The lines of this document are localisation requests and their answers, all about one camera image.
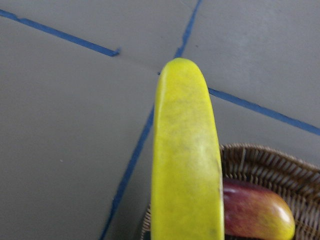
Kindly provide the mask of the dark red mango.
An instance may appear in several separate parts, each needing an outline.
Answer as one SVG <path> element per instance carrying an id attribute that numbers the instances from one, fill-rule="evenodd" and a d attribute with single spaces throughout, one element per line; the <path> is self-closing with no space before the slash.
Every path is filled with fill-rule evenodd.
<path id="1" fill-rule="evenodd" d="M 249 182 L 223 179 L 224 232 L 261 240 L 291 240 L 296 224 L 285 200 Z"/>

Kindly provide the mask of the brown wicker basket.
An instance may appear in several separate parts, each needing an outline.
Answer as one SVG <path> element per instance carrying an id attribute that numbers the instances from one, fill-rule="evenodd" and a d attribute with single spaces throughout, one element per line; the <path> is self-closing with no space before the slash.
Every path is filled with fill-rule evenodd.
<path id="1" fill-rule="evenodd" d="M 269 147 L 235 143 L 220 146 L 220 151 L 198 153 L 158 147 L 154 150 L 152 183 L 168 190 L 157 191 L 156 200 L 168 203 L 174 187 L 204 174 L 204 179 L 226 177 L 265 187 L 288 204 L 295 221 L 295 240 L 320 238 L 320 168 Z"/>

